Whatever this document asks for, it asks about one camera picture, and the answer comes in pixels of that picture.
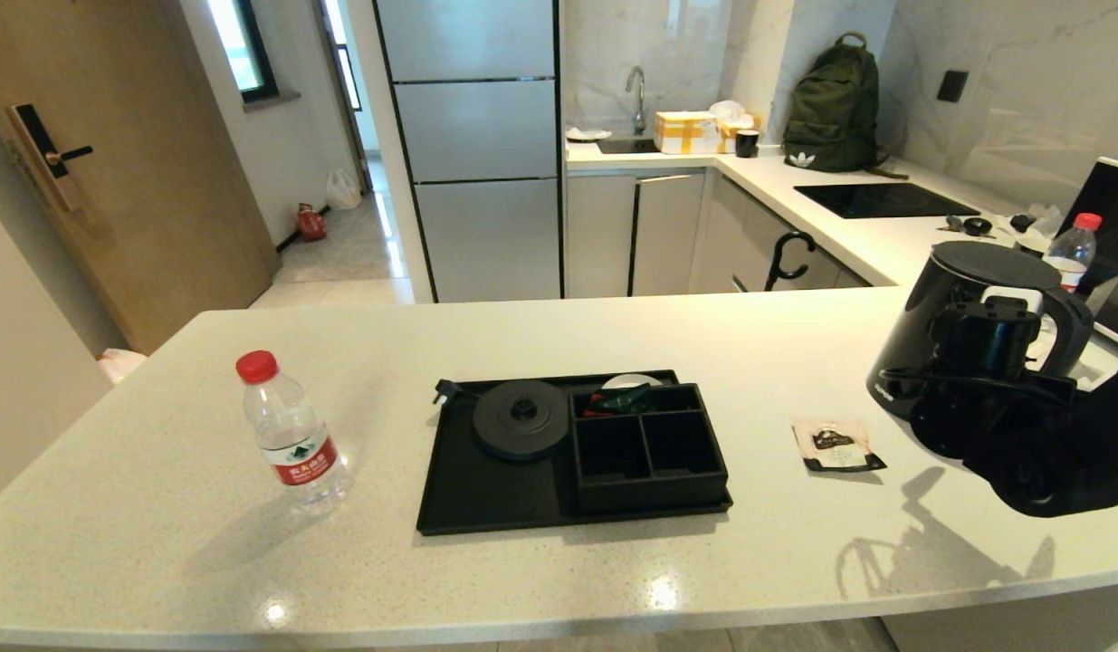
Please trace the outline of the black electric kettle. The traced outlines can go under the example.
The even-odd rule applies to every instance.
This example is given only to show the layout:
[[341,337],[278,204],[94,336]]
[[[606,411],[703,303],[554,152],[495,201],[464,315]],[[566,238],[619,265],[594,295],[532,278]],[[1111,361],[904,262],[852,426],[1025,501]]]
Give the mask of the black electric kettle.
[[1040,310],[1054,319],[1057,338],[1040,371],[1067,377],[1093,333],[1095,316],[1080,297],[1063,289],[1062,274],[1027,253],[982,240],[944,240],[931,249],[901,315],[877,356],[866,391],[891,416],[907,421],[912,398],[898,397],[881,374],[930,363],[932,319],[953,302],[976,302],[991,286],[1040,292]]

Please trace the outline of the pink tea bag packet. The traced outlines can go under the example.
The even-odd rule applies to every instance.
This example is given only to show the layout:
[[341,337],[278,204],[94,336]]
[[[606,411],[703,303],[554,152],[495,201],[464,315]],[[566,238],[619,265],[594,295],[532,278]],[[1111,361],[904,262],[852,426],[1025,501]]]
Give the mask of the pink tea bag packet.
[[873,472],[888,467],[870,445],[864,421],[794,418],[800,461],[811,472]]

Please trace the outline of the clear water bottle green logo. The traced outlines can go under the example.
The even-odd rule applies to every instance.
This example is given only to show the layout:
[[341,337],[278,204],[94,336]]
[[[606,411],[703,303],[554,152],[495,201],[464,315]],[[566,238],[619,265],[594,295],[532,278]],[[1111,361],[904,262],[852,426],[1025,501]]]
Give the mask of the clear water bottle green logo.
[[345,457],[302,384],[268,350],[246,352],[234,367],[244,384],[245,421],[281,486],[314,512],[344,500],[351,483]]

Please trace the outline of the clear water bottle red label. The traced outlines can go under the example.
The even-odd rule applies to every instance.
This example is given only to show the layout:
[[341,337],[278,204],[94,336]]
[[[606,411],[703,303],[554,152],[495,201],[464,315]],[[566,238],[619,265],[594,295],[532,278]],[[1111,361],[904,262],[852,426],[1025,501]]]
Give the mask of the clear water bottle red label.
[[1076,221],[1046,248],[1042,259],[1059,272],[1060,286],[1073,293],[1091,268],[1096,256],[1096,231],[1103,218],[1095,212],[1079,212]]

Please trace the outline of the black round kettle base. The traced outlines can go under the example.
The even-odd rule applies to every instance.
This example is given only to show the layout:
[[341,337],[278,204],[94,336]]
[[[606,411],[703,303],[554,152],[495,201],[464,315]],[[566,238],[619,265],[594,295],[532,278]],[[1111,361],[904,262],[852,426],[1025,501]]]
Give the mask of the black round kettle base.
[[472,424],[480,445],[498,459],[539,461],[569,434],[569,398],[547,381],[502,381],[479,397]]

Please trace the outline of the crumpled clear plastic wrap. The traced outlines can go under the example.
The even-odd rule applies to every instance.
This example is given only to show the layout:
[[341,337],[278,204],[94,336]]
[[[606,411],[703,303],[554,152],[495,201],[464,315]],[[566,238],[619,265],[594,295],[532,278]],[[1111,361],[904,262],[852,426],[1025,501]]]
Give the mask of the crumpled clear plastic wrap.
[[1010,216],[1011,231],[1017,235],[1018,244],[1031,249],[1046,249],[1057,238],[1057,231],[1064,223],[1065,215],[1058,206],[1030,204],[1025,212]]

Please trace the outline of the black induction cooktop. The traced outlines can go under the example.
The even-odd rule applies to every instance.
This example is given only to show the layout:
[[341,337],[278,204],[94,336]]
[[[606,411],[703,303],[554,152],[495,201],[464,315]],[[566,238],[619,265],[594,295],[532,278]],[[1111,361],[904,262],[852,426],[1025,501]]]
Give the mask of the black induction cooktop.
[[811,201],[844,219],[977,217],[980,211],[915,183],[797,186]]

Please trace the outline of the white framed black appliance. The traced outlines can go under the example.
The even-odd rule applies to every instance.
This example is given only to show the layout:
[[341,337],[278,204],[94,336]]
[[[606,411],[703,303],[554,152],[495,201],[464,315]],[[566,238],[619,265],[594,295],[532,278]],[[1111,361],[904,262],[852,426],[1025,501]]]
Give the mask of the white framed black appliance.
[[1118,160],[1100,157],[1095,161],[1059,234],[1072,228],[1076,216],[1083,212],[1100,216],[1102,223],[1095,231],[1093,261],[1076,296],[1091,309],[1095,328],[1118,343]]

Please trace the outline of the grey corner cabinet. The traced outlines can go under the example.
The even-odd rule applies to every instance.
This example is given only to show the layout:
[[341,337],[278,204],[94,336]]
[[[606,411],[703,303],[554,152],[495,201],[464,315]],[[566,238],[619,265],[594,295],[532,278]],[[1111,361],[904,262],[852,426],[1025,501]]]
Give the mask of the grey corner cabinet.
[[[724,174],[716,173],[702,231],[697,292],[762,292],[775,240],[793,230],[798,229]],[[774,292],[870,285],[827,251],[817,247],[808,254],[800,240],[792,240],[781,267],[794,271],[802,263],[808,264],[807,275],[778,281]]]

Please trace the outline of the black compartment organizer box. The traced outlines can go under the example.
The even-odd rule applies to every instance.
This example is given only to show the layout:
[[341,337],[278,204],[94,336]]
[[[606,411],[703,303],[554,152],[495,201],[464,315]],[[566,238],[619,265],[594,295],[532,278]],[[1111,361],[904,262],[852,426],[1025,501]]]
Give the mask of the black compartment organizer box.
[[723,513],[729,472],[695,382],[575,393],[574,486],[582,514]]

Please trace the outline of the green backpack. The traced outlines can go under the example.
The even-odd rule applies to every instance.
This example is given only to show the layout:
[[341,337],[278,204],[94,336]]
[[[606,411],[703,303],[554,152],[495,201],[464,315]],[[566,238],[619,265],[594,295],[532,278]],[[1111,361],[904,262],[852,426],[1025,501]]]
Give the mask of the green backpack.
[[866,172],[893,180],[907,174],[883,166],[878,144],[880,72],[864,34],[840,34],[793,91],[781,138],[785,164],[811,172]]

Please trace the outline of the dark green red sachet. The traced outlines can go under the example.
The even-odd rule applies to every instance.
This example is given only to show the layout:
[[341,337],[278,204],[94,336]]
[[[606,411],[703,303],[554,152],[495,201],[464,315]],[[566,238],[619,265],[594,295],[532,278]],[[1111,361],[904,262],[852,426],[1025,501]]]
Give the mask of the dark green red sachet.
[[650,382],[627,388],[601,388],[588,397],[587,404],[578,412],[582,418],[625,416],[642,414],[653,409]]

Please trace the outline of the white box yellow tape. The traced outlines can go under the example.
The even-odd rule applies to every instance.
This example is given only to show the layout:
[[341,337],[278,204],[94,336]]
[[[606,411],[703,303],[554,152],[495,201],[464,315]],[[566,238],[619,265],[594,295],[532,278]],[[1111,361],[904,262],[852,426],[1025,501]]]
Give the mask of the white box yellow tape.
[[719,119],[708,111],[659,111],[655,114],[654,144],[664,154],[721,153]]

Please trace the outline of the chrome sink faucet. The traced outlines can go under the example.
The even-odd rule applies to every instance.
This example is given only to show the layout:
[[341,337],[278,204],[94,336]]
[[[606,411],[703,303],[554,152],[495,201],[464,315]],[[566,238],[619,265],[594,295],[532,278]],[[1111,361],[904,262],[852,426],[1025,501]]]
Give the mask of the chrome sink faucet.
[[631,116],[633,135],[642,138],[648,127],[645,112],[645,70],[641,65],[631,67],[625,91],[634,96],[635,106]]

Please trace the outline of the white plastic bag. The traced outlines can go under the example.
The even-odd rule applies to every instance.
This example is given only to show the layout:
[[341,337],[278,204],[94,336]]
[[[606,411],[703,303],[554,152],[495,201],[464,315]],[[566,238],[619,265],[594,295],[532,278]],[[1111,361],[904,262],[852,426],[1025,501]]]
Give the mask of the white plastic bag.
[[334,211],[356,209],[361,204],[361,189],[356,177],[340,168],[326,174],[324,196],[326,206]]

